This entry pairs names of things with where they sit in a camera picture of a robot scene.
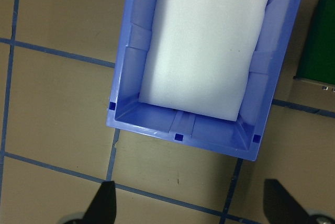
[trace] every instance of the floor tile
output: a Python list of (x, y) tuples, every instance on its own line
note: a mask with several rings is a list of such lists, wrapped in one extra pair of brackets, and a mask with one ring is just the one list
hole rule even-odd
[(293, 80), (303, 52), (309, 24), (319, 0), (301, 0), (275, 93), (276, 99), (335, 111), (335, 93), (321, 86)]
[(177, 206), (164, 201), (117, 190), (117, 217), (115, 224), (218, 224), (220, 217)]
[(78, 218), (99, 184), (50, 169), (5, 158), (0, 222), (59, 223)]
[(125, 0), (20, 0), (16, 39), (115, 62)]
[(10, 39), (12, 36), (14, 0), (0, 0), (0, 37)]
[(244, 161), (230, 214), (267, 223), (263, 183), (279, 180), (305, 209), (335, 216), (335, 119), (273, 106), (256, 162)]
[(16, 47), (6, 151), (105, 178), (113, 69)]
[(222, 211), (235, 163), (230, 156), (121, 131), (113, 179)]
[(2, 123), (4, 118), (8, 55), (9, 55), (9, 45), (0, 43), (0, 133), (1, 134), (2, 134)]

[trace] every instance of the plastic bin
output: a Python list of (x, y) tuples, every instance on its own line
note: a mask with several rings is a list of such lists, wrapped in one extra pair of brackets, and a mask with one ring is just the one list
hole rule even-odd
[(255, 160), (300, 0), (269, 0), (236, 122), (138, 102), (156, 0), (126, 0), (107, 125)]

